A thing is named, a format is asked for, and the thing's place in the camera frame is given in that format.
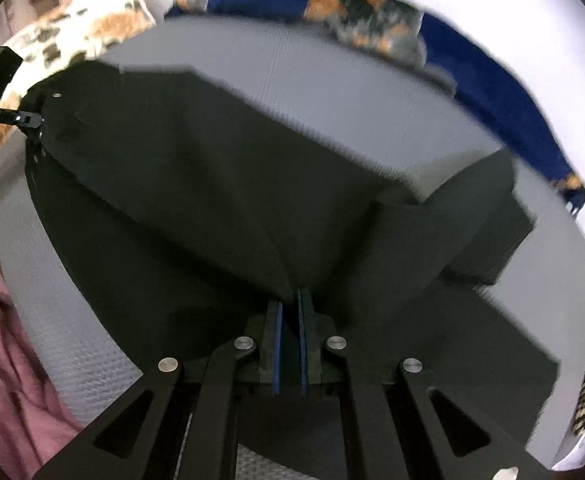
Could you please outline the blue floral blanket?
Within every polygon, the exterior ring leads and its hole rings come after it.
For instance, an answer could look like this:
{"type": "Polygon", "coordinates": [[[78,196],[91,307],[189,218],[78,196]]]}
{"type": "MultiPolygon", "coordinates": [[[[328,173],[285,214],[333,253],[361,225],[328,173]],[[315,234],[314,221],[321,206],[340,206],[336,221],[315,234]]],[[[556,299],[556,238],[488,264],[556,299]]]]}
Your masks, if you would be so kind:
{"type": "Polygon", "coordinates": [[[571,214],[585,184],[528,90],[498,61],[433,14],[405,0],[173,0],[164,16],[240,16],[307,25],[346,47],[434,78],[552,185],[571,214]]]}

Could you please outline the pink sweater sleeve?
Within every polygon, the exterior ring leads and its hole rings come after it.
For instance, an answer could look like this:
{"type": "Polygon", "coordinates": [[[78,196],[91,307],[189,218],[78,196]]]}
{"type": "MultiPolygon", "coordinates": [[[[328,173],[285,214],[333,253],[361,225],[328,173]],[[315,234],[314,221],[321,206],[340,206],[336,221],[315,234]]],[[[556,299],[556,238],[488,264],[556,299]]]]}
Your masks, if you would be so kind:
{"type": "Polygon", "coordinates": [[[0,273],[0,466],[9,478],[31,479],[81,429],[36,356],[0,273]]]}

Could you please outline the grey mesh mattress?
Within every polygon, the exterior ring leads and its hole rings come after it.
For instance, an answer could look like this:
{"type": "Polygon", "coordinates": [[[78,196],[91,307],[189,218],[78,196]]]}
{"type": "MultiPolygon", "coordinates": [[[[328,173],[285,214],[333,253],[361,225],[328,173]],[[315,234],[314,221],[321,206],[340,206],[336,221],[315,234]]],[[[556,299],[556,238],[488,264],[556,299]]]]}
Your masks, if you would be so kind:
{"type": "MultiPolygon", "coordinates": [[[[497,138],[432,84],[314,32],[243,18],[178,18],[105,56],[122,70],[193,68],[419,193],[495,151],[497,138]]],[[[0,257],[21,323],[61,400],[87,424],[140,372],[74,286],[36,212],[24,137],[0,153],[0,257]]],[[[527,449],[552,465],[585,371],[585,238],[564,202],[523,162],[515,193],[535,228],[489,289],[559,364],[527,449]]]]}

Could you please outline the white floral pillow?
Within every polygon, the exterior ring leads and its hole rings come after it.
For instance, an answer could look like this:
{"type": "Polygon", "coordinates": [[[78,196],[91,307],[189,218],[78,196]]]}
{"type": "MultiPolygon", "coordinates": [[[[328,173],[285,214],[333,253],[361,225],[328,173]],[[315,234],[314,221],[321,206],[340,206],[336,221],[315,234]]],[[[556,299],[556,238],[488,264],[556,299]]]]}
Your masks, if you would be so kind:
{"type": "Polygon", "coordinates": [[[15,110],[28,90],[156,25],[144,0],[70,0],[24,26],[4,45],[22,58],[0,99],[15,110]]]}

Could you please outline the black denim pants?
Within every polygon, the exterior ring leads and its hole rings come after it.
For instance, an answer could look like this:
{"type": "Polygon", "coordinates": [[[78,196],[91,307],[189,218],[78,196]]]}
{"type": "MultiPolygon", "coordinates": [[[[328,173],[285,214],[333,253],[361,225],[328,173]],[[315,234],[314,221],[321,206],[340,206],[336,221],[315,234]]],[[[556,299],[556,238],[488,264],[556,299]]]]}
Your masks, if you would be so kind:
{"type": "Polygon", "coordinates": [[[189,70],[82,62],[22,105],[46,233],[137,366],[205,356],[305,290],[371,358],[422,360],[528,441],[557,367],[483,295],[532,229],[509,153],[419,198],[189,70]]]}

